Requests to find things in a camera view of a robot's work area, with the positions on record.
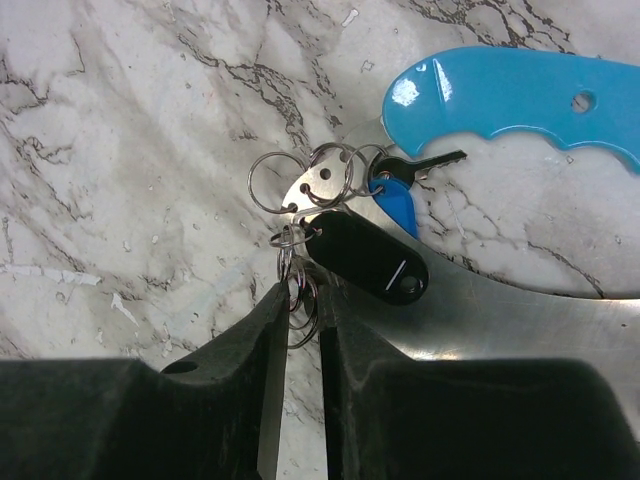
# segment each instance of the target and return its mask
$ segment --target metal key ring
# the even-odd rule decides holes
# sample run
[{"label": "metal key ring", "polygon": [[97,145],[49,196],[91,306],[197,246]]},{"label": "metal key ring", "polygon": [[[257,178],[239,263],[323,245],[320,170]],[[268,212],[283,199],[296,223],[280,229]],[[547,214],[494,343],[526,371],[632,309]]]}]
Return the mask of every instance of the metal key ring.
[{"label": "metal key ring", "polygon": [[[356,153],[359,153],[360,150],[362,150],[363,148],[367,148],[367,147],[373,147],[376,150],[378,150],[378,153],[382,154],[385,157],[389,156],[389,152],[387,151],[386,148],[384,148],[382,145],[378,145],[377,143],[367,143],[365,145],[360,145],[358,148],[356,148],[352,153],[351,156],[353,157]],[[369,175],[368,175],[368,165],[366,163],[366,159],[363,160],[366,170],[365,170],[365,179],[364,179],[364,193],[359,193],[357,192],[354,188],[349,187],[349,190],[351,191],[351,193],[353,193],[354,195],[358,196],[358,197],[372,197],[374,195],[377,195],[378,193],[382,192],[384,190],[384,187],[382,185],[378,185],[378,187],[372,192],[371,190],[369,190]]]},{"label": "metal key ring", "polygon": [[276,214],[276,215],[281,215],[283,213],[295,212],[298,209],[298,207],[295,206],[295,205],[291,205],[289,207],[281,207],[278,210],[276,210],[275,208],[266,207],[265,205],[260,203],[260,201],[256,198],[256,195],[253,193],[253,183],[252,183],[253,182],[253,173],[256,171],[256,168],[258,167],[258,165],[260,165],[267,158],[278,157],[278,156],[279,157],[290,158],[291,160],[293,160],[294,162],[296,162],[298,164],[298,166],[302,169],[303,172],[307,171],[307,166],[305,165],[305,163],[302,160],[300,160],[298,157],[296,157],[294,155],[291,155],[290,153],[287,153],[287,152],[269,152],[269,153],[265,153],[261,157],[258,157],[258,159],[255,162],[253,162],[253,165],[251,165],[251,168],[249,169],[249,177],[247,178],[247,188],[249,189],[249,196],[251,197],[251,200],[253,200],[253,203],[255,203],[258,207],[260,207],[265,212],[273,213],[273,214]]},{"label": "metal key ring", "polygon": [[311,288],[311,295],[313,298],[313,309],[311,310],[311,314],[309,315],[309,318],[303,325],[301,325],[300,327],[297,327],[297,326],[292,327],[291,323],[289,323],[289,328],[291,328],[292,330],[301,330],[307,327],[309,324],[311,324],[311,329],[298,343],[294,343],[293,345],[287,345],[287,348],[289,348],[289,350],[296,350],[298,348],[303,347],[304,345],[309,343],[309,341],[313,338],[313,336],[318,331],[318,286],[316,285],[316,282],[313,280],[312,277],[309,277],[307,279],[307,283]]},{"label": "metal key ring", "polygon": [[[294,314],[297,312],[302,306],[302,300],[304,299],[304,292],[307,288],[307,271],[304,267],[300,267],[296,265],[295,274],[290,272],[287,276],[287,281],[293,280],[295,275],[296,285],[298,287],[298,292],[295,298],[293,305],[289,302],[289,313]],[[300,330],[300,328],[290,325],[293,330]]]},{"label": "metal key ring", "polygon": [[278,280],[287,278],[291,271],[291,263],[293,261],[293,248],[278,249],[278,258],[276,259],[276,268]]},{"label": "metal key ring", "polygon": [[282,232],[278,232],[275,235],[273,235],[270,239],[269,239],[269,245],[271,245],[274,248],[280,248],[280,249],[287,249],[287,248],[292,248],[295,247],[296,245],[302,245],[304,243],[307,243],[309,240],[311,240],[313,237],[315,237],[316,235],[322,235],[322,230],[319,228],[314,228],[311,230],[311,233],[308,235],[305,235],[305,237],[302,240],[298,240],[297,242],[294,242],[293,239],[291,240],[284,240],[283,235],[284,233],[284,229],[282,230]]},{"label": "metal key ring", "polygon": [[[342,143],[335,143],[335,142],[324,143],[319,147],[317,147],[311,153],[311,156],[310,156],[311,161],[309,163],[309,168],[312,168],[316,166],[318,163],[320,163],[318,160],[321,158],[321,155],[325,151],[331,148],[339,148],[345,153],[351,153],[351,150],[353,149],[353,147],[342,144]],[[346,197],[347,194],[349,193],[349,189],[351,188],[351,182],[353,181],[353,169],[354,169],[353,157],[354,155],[350,155],[349,159],[345,162],[346,166],[344,171],[344,183],[342,185],[342,188],[340,189],[340,192],[338,192],[338,194],[335,197],[333,198],[319,197],[318,195],[314,194],[311,191],[311,187],[309,187],[308,184],[302,184],[307,186],[306,189],[302,190],[302,193],[304,193],[305,195],[307,195],[307,197],[309,197],[309,200],[311,201],[311,203],[319,207],[330,208],[340,203],[344,199],[344,197]]]}]

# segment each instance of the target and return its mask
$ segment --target white marble countertop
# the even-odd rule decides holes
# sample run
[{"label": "white marble countertop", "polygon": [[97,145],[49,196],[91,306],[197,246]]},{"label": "white marble countertop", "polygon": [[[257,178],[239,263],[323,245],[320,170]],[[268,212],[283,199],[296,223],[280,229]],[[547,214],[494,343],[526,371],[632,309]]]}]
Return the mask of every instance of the white marble countertop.
[{"label": "white marble countertop", "polygon": [[[5,0],[0,354],[163,367],[275,281],[277,219],[246,193],[257,156],[343,137],[435,52],[640,65],[638,24],[632,0]],[[429,152],[452,145],[469,159],[412,192],[425,243],[527,288],[640,297],[640,177],[534,135],[459,135]],[[292,178],[265,175],[260,194],[277,205]],[[326,477],[319,365],[315,343],[289,355],[281,478]]]}]

